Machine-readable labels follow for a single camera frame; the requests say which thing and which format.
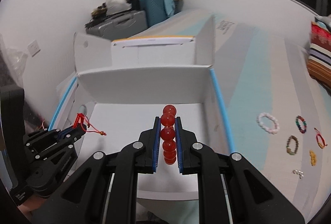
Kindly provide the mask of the red cord bracelet gold tube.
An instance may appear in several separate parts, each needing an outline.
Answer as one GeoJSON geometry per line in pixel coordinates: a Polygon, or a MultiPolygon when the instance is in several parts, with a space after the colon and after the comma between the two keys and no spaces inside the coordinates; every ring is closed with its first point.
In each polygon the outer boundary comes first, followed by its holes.
{"type": "Polygon", "coordinates": [[[89,118],[83,113],[77,113],[75,121],[72,126],[74,129],[81,128],[85,133],[97,133],[101,136],[106,136],[104,131],[96,129],[89,120],[89,118]]]}

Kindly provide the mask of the clear plastic bag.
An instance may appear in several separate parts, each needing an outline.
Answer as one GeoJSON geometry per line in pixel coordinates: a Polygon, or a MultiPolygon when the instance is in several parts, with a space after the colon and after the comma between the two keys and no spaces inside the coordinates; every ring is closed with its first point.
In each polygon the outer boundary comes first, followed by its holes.
{"type": "Polygon", "coordinates": [[[13,79],[22,79],[28,55],[14,48],[2,48],[1,54],[13,79]]]}

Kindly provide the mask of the blue yellow cardboard box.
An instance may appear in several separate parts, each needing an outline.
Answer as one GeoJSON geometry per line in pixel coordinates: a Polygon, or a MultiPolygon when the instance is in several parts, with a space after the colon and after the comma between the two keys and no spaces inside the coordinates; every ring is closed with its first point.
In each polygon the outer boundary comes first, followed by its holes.
{"type": "Polygon", "coordinates": [[[74,35],[75,73],[61,84],[50,128],[66,128],[84,112],[105,133],[75,145],[77,165],[96,151],[115,153],[137,141],[168,104],[200,143],[222,154],[235,150],[214,70],[215,21],[214,14],[193,11],[128,39],[74,35]]]}

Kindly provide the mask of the white wall socket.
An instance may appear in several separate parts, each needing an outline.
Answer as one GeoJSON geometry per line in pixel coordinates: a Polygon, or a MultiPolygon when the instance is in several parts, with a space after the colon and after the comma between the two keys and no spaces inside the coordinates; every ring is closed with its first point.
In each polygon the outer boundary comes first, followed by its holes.
{"type": "Polygon", "coordinates": [[[40,52],[40,47],[39,47],[37,40],[32,41],[28,45],[28,52],[31,57],[34,57],[36,54],[38,54],[40,52]]]}

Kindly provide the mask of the striped bed sheet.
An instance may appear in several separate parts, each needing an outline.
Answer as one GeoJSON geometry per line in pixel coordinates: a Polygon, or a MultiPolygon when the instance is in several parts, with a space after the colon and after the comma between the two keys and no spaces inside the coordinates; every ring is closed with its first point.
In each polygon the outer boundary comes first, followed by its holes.
{"type": "Polygon", "coordinates": [[[330,94],[310,77],[307,51],[214,15],[214,70],[233,152],[251,162],[307,223],[330,223],[330,94]],[[324,149],[314,128],[328,144],[324,149]]]}

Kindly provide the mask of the teal suitcase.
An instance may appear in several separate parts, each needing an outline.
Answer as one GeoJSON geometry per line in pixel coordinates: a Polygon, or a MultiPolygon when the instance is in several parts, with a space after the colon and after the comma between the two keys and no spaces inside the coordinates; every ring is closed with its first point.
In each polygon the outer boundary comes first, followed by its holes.
{"type": "Polygon", "coordinates": [[[149,28],[172,17],[176,8],[174,0],[139,0],[139,6],[145,12],[149,28]]]}

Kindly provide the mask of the white pearl earrings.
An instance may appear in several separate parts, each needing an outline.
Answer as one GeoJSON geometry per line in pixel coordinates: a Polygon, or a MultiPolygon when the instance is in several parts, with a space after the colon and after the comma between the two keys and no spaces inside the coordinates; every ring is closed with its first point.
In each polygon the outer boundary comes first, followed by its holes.
{"type": "Polygon", "coordinates": [[[301,170],[294,169],[292,170],[292,173],[298,175],[300,179],[304,177],[304,173],[301,170]]]}

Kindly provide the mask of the grey suitcase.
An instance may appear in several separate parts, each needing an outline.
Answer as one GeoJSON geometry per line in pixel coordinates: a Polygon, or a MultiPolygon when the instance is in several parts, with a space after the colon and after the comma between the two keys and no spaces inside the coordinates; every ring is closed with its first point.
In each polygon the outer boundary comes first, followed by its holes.
{"type": "Polygon", "coordinates": [[[86,34],[111,41],[137,35],[147,28],[145,12],[138,10],[94,19],[85,25],[86,34]]]}

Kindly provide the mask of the red cord bracelet gold bar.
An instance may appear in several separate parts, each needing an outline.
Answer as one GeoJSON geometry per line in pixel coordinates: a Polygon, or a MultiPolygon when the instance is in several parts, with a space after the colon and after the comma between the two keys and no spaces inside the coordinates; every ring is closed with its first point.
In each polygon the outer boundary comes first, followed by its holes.
{"type": "Polygon", "coordinates": [[[317,128],[314,128],[314,131],[316,133],[316,141],[317,141],[318,146],[321,149],[324,149],[328,144],[326,144],[324,137],[322,136],[321,132],[317,128]]]}

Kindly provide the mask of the striped red brown pillow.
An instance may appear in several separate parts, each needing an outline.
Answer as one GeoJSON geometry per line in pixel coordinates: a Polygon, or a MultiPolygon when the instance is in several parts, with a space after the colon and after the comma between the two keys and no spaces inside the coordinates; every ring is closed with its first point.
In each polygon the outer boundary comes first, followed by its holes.
{"type": "Polygon", "coordinates": [[[309,75],[330,90],[330,19],[316,17],[311,22],[309,75]]]}

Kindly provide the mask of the clutter pile on suitcases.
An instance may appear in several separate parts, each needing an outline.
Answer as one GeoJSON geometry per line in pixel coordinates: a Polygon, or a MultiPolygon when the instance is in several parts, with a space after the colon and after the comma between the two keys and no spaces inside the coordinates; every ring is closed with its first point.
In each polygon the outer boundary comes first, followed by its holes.
{"type": "Polygon", "coordinates": [[[85,27],[91,27],[96,25],[111,16],[122,14],[130,10],[137,10],[137,0],[106,0],[101,6],[98,6],[91,12],[91,20],[85,25],[85,27]]]}

